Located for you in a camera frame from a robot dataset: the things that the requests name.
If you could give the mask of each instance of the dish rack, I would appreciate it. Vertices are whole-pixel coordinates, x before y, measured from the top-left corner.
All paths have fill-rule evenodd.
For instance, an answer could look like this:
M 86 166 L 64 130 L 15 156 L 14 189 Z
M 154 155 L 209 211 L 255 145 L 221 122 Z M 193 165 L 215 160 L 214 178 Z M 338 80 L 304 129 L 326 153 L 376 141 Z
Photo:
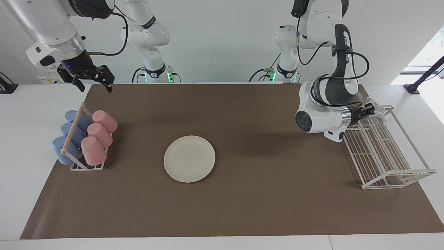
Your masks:
M 79 122 L 80 116 L 84 114 L 90 121 L 92 121 L 92 114 L 91 112 L 85 107 L 85 103 L 82 102 L 82 104 L 79 107 L 79 110 L 77 111 L 77 115 L 74 118 L 74 121 L 72 122 L 73 125 L 71 126 L 71 129 L 69 130 L 68 135 L 66 136 L 65 143 L 63 144 L 63 148 L 60 150 L 60 154 L 67 156 L 70 158 L 74 163 L 71 164 L 70 170 L 71 171 L 92 171 L 92 170 L 102 170 L 103 166 L 105 166 L 105 162 L 103 162 L 100 165 L 96 166 L 89 166 L 88 164 L 84 164 L 81 161 L 85 161 L 83 159 L 83 154 L 81 154 L 80 159 L 77 160 L 71 153 L 68 152 L 68 146 L 69 142 L 71 141 L 72 135 L 74 133 L 74 128 L 77 126 L 77 123 Z
M 370 116 L 349 126 L 344 137 L 362 181 L 362 189 L 403 188 L 436 173 L 435 169 L 429 168 L 398 121 L 393 106 L 382 107 L 385 108 L 384 117 L 389 114 L 393 116 L 425 168 L 411 169 L 384 122 Z

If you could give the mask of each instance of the pink cup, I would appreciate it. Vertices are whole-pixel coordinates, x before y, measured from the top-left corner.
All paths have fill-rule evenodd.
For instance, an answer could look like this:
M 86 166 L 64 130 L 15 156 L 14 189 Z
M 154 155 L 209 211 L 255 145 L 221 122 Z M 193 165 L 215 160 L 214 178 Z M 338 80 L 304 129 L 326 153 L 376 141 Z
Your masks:
M 96 123 L 100 123 L 109 133 L 112 133 L 117 129 L 116 120 L 103 110 L 97 110 L 94 112 L 94 114 L 92 114 L 92 120 Z
M 102 144 L 103 148 L 107 148 L 112 144 L 112 137 L 108 130 L 100 123 L 93 123 L 88 126 L 88 135 L 94 136 Z
M 82 140 L 82 152 L 86 163 L 90 166 L 100 165 L 107 159 L 102 144 L 94 136 Z

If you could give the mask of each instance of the wooden handle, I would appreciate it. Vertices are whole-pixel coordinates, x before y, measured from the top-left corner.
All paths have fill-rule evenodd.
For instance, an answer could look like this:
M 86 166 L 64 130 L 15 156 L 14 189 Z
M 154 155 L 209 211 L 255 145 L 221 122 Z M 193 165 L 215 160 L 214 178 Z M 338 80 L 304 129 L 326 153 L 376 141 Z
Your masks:
M 79 110 L 77 111 L 77 114 L 76 114 L 76 116 L 75 116 L 75 118 L 74 118 L 74 121 L 72 122 L 71 129 L 69 129 L 69 133 L 68 133 L 68 135 L 66 136 L 66 140 L 65 140 L 65 143 L 63 144 L 63 148 L 62 148 L 62 150 L 60 151 L 60 154 L 63 155 L 63 156 L 66 154 L 66 152 L 67 152 L 67 150 L 68 150 L 69 142 L 71 141 L 72 135 L 73 135 L 73 133 L 74 133 L 74 129 L 75 129 L 75 127 L 77 126 L 77 123 L 78 123 L 79 120 L 80 120 L 80 116 L 82 115 L 82 112 L 83 112 L 83 109 L 84 109 L 84 108 L 85 108 L 85 103 L 82 102 L 82 104 L 80 105 L 80 108 L 79 108 Z

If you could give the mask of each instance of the white plate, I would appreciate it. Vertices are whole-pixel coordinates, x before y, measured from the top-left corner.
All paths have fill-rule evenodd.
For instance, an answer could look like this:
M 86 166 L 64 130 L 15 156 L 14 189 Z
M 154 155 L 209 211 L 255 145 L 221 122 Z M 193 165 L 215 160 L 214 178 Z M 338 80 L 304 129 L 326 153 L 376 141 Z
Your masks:
M 186 183 L 202 180 L 211 172 L 215 161 L 213 146 L 194 135 L 175 140 L 163 157 L 166 172 L 173 179 Z

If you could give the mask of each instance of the cup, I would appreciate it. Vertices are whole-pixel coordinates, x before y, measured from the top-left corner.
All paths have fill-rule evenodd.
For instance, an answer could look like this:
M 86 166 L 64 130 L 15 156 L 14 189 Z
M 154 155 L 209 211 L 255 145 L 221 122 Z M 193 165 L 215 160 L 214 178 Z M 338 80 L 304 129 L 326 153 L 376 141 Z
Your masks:
M 67 122 L 74 122 L 76 115 L 77 115 L 77 111 L 70 110 L 70 111 L 66 112 L 65 120 Z M 86 131 L 88 131 L 88 126 L 91 123 L 92 122 L 88 118 L 86 118 L 84 115 L 80 115 L 80 119 L 79 119 L 79 122 L 77 123 L 77 127 L 79 127 L 81 130 L 83 130 L 86 133 Z
M 100 165 L 107 159 L 102 144 L 94 136 L 82 140 L 82 152 L 86 163 L 90 166 Z
M 92 114 L 92 120 L 94 122 L 100 123 L 105 127 L 109 133 L 114 132 L 117 129 L 117 122 L 112 116 L 103 110 L 97 110 Z
M 63 144 L 65 143 L 66 137 L 65 136 L 60 136 L 57 137 L 56 139 L 54 139 L 52 141 L 52 147 L 54 148 L 54 152 L 57 155 L 57 159 L 60 161 L 60 163 L 62 163 L 63 165 L 71 165 L 74 162 L 68 158 L 68 156 L 64 155 L 60 155 L 60 151 L 63 148 Z M 80 159 L 80 156 L 82 156 L 82 153 L 80 152 L 80 150 L 76 147 L 76 145 L 74 145 L 74 143 L 72 141 L 69 142 L 68 145 L 68 152 L 70 154 L 72 154 L 77 160 Z
M 93 123 L 88 126 L 88 135 L 94 136 L 102 144 L 103 148 L 107 148 L 112 144 L 112 137 L 108 130 L 100 123 Z
M 72 127 L 72 122 L 67 122 L 62 125 L 60 131 L 62 135 L 68 137 L 69 130 Z M 74 133 L 72 134 L 71 141 L 76 145 L 77 148 L 80 148 L 82 140 L 86 137 L 86 133 L 81 130 L 78 126 L 74 128 Z

